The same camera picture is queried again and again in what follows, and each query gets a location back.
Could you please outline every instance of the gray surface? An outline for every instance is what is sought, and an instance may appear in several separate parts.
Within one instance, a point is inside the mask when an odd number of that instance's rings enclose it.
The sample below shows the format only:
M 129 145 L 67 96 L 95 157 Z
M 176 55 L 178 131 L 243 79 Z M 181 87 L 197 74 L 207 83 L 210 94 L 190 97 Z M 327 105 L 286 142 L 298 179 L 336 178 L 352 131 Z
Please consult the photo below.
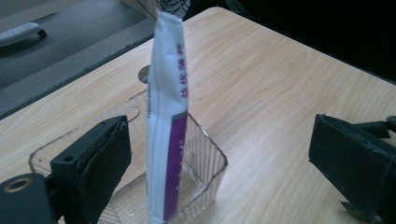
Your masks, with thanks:
M 154 22 L 118 0 L 88 0 L 36 21 L 48 33 L 0 49 L 0 119 L 152 37 Z

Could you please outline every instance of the white object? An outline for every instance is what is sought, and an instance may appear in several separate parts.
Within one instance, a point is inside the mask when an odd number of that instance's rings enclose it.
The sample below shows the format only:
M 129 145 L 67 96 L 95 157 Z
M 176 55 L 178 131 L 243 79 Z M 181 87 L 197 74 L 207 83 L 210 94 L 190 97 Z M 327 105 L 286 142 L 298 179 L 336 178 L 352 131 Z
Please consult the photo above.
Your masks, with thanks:
M 188 86 L 182 20 L 158 11 L 148 72 L 148 219 L 177 211 Z
M 28 22 L 24 25 L 0 33 L 0 47 L 15 44 L 22 41 L 23 39 L 26 39 L 30 35 L 37 33 L 41 38 L 47 36 L 44 30 L 37 23 Z

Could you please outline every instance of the transparent plastic box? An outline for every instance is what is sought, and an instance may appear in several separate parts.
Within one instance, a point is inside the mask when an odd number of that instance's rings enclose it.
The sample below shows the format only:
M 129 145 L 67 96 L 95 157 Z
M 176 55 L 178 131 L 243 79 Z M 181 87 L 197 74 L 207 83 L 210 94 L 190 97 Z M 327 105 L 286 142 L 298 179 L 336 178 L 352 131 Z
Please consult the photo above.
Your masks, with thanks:
M 132 162 L 115 189 L 99 223 L 148 223 L 146 193 L 147 93 L 137 94 L 74 130 L 48 142 L 32 153 L 32 172 L 47 176 L 50 161 L 104 119 L 126 115 Z M 227 158 L 204 129 L 189 114 L 183 153 L 183 168 L 177 213 L 168 223 L 189 223 L 214 200 L 227 167 Z

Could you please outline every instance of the dark background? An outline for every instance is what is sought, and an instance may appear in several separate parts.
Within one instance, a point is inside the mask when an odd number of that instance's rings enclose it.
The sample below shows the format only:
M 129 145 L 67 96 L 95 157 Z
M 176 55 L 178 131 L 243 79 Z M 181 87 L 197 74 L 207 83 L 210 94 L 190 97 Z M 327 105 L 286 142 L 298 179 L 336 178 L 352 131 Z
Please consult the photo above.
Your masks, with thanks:
M 238 2 L 241 16 L 395 84 L 394 0 Z M 227 7 L 224 1 L 192 1 L 185 19 L 213 6 Z

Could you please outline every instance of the light wood tabletop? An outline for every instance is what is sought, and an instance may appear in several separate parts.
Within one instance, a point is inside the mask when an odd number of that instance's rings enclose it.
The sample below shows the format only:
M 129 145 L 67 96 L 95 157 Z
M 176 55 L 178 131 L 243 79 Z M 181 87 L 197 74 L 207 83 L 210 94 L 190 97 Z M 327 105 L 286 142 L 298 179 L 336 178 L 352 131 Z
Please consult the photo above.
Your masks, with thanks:
M 221 8 L 186 21 L 190 112 L 228 158 L 197 223 L 358 223 L 308 161 L 316 114 L 351 123 L 396 112 L 396 87 Z M 143 91 L 152 41 L 0 121 L 0 181 L 30 153 Z

